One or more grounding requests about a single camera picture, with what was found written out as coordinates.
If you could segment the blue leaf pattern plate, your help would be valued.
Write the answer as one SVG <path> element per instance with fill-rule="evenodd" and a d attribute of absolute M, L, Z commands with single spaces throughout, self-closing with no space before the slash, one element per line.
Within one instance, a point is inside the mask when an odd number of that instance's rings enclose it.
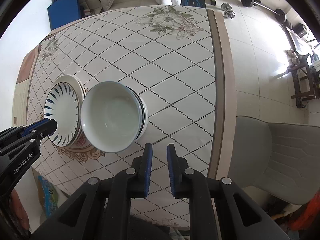
<path fill-rule="evenodd" d="M 80 127 L 80 103 L 70 84 L 60 82 L 53 86 L 46 98 L 43 117 L 57 123 L 55 132 L 48 136 L 55 146 L 72 144 Z"/>

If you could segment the white plate pink flowers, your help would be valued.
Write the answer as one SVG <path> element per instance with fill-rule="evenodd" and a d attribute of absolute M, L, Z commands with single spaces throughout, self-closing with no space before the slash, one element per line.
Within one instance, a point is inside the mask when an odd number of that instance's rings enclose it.
<path fill-rule="evenodd" d="M 77 106 L 78 106 L 78 110 L 77 110 L 77 125 L 76 125 L 76 129 L 75 132 L 73 133 L 73 136 L 70 138 L 70 141 L 66 144 L 67 146 L 71 146 L 73 143 L 75 143 L 76 139 L 79 137 L 80 133 L 81 133 L 81 121 L 80 121 L 80 112 L 81 112 L 81 106 L 83 103 L 83 100 L 85 98 L 86 95 L 86 91 L 84 89 L 83 84 L 81 83 L 81 81 L 75 76 L 75 75 L 62 75 L 60 77 L 58 77 L 52 84 L 52 87 L 61 84 L 61 83 L 66 83 L 67 85 L 70 85 L 70 87 L 74 90 L 76 97 L 77 97 Z"/>

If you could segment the white bowl blue dots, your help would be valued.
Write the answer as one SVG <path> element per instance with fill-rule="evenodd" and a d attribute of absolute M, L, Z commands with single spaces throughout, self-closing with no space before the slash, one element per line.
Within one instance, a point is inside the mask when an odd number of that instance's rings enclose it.
<path fill-rule="evenodd" d="M 106 153 L 118 153 L 136 141 L 141 124 L 140 105 L 127 86 L 104 81 L 86 94 L 81 126 L 89 142 Z"/>

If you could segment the white bowl dark rim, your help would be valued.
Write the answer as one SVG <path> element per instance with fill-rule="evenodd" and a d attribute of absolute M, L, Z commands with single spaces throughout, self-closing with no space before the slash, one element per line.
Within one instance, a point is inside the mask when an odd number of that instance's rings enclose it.
<path fill-rule="evenodd" d="M 133 95 L 136 97 L 136 99 L 137 99 L 137 101 L 138 101 L 138 103 L 139 103 L 139 105 L 140 105 L 140 115 L 141 115 L 141 124 L 140 124 L 140 128 L 139 128 L 139 132 L 138 132 L 138 135 L 139 135 L 139 133 L 140 133 L 140 131 L 141 131 L 141 129 L 142 129 L 142 126 L 143 126 L 143 121 L 144 121 L 144 113 L 143 113 L 143 109 L 142 109 L 142 106 L 141 106 L 141 102 L 140 102 L 140 100 L 137 98 L 137 96 L 138 96 L 138 94 L 132 89 L 132 88 L 130 88 L 130 87 L 127 87 L 129 90 L 131 90 L 131 92 L 133 93 Z"/>

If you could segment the plain white bowl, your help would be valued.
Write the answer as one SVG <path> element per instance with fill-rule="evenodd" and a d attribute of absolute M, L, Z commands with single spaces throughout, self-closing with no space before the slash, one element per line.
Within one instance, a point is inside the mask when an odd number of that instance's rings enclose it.
<path fill-rule="evenodd" d="M 148 125 L 148 119 L 149 119 L 149 113 L 148 113 L 148 108 L 147 108 L 146 103 L 144 102 L 144 100 L 140 96 L 137 96 L 137 98 L 141 102 L 141 106 L 142 106 L 143 113 L 144 113 L 144 121 L 143 121 L 142 129 L 141 129 L 141 131 L 140 131 L 140 133 L 139 133 L 139 135 L 138 135 L 136 140 L 140 139 L 140 137 L 142 137 L 142 135 L 146 131 L 146 128 L 147 128 L 147 125 Z"/>

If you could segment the brown beige striped cloth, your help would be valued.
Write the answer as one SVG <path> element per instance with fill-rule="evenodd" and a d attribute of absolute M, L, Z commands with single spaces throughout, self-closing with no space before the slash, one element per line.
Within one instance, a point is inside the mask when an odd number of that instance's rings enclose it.
<path fill-rule="evenodd" d="M 33 71 L 39 56 L 39 46 L 31 50 L 23 59 L 18 74 L 14 99 L 12 105 L 12 125 L 22 126 L 27 124 L 28 95 Z"/>

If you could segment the grey padded chair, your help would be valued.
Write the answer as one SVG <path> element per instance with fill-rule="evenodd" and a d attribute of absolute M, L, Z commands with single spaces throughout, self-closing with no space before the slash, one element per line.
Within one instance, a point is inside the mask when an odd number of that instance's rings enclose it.
<path fill-rule="evenodd" d="M 294 205 L 319 190 L 319 127 L 237 116 L 228 176 Z"/>

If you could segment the checked floral tablecloth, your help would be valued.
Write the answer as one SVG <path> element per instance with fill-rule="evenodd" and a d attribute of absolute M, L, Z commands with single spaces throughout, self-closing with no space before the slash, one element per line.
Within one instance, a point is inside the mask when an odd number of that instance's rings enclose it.
<path fill-rule="evenodd" d="M 174 199 L 167 145 L 203 174 L 208 173 L 218 119 L 211 30 L 228 40 L 221 12 L 196 7 L 146 6 L 108 11 L 54 31 L 30 52 L 27 122 L 42 118 L 53 82 L 75 75 L 87 89 L 104 81 L 132 88 L 146 103 L 145 133 L 129 148 L 109 154 L 81 138 L 75 151 L 44 139 L 34 170 L 67 194 L 89 177 L 110 178 L 153 146 L 149 195 L 131 212 L 153 223 L 188 227 L 188 201 Z"/>

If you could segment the dark wooden chair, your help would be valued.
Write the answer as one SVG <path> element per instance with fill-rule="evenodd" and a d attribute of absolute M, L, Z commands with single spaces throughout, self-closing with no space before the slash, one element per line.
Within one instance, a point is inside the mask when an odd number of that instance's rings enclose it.
<path fill-rule="evenodd" d="M 288 73 L 292 75 L 296 107 L 303 109 L 310 100 L 319 99 L 319 70 L 312 65 L 313 57 L 310 54 L 299 55 L 298 64 L 288 67 Z"/>

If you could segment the chrome dumbbell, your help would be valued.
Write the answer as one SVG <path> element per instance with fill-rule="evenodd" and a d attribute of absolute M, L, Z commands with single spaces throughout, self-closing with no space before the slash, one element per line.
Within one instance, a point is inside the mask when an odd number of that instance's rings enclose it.
<path fill-rule="evenodd" d="M 233 19 L 235 18 L 235 12 L 232 10 L 232 6 L 229 3 L 222 3 L 221 9 L 223 10 L 223 15 L 225 18 Z"/>

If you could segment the barbell on floor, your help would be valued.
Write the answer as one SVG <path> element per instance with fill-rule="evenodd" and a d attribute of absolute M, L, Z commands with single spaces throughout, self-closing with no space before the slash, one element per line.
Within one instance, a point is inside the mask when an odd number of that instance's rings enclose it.
<path fill-rule="evenodd" d="M 271 9 L 270 7 L 264 5 L 261 0 L 241 0 L 241 3 L 244 7 L 247 8 L 258 6 L 274 13 L 274 17 L 278 23 L 285 23 L 287 21 L 286 13 L 282 9 Z"/>

